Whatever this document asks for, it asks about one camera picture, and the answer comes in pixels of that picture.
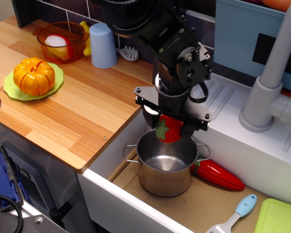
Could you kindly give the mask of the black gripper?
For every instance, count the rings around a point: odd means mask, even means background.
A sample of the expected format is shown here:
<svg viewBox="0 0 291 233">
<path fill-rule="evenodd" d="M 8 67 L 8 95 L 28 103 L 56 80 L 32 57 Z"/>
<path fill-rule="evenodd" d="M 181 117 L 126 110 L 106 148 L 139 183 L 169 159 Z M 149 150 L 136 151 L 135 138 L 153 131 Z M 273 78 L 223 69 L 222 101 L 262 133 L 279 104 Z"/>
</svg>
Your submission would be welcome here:
<svg viewBox="0 0 291 233">
<path fill-rule="evenodd" d="M 181 140 L 188 140 L 195 130 L 208 129 L 212 113 L 201 103 L 189 99 L 189 92 L 170 96 L 154 86 L 138 86 L 134 89 L 135 102 L 142 107 L 147 125 L 154 129 L 160 115 L 164 114 L 184 122 L 180 130 Z"/>
</svg>

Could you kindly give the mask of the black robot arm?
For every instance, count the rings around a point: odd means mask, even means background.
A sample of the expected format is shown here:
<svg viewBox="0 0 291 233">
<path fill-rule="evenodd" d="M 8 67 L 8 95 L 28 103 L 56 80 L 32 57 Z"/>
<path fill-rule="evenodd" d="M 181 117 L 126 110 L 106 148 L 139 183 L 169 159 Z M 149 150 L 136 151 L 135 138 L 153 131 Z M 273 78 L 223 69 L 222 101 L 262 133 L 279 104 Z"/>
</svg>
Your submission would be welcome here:
<svg viewBox="0 0 291 233">
<path fill-rule="evenodd" d="M 170 128 L 163 115 L 182 122 L 173 141 L 189 139 L 197 130 L 207 130 L 211 113 L 207 100 L 210 79 L 209 54 L 178 13 L 171 0 L 99 0 L 104 21 L 117 35 L 135 38 L 158 58 L 153 87 L 136 87 L 136 103 L 145 120 L 164 139 Z"/>
</svg>

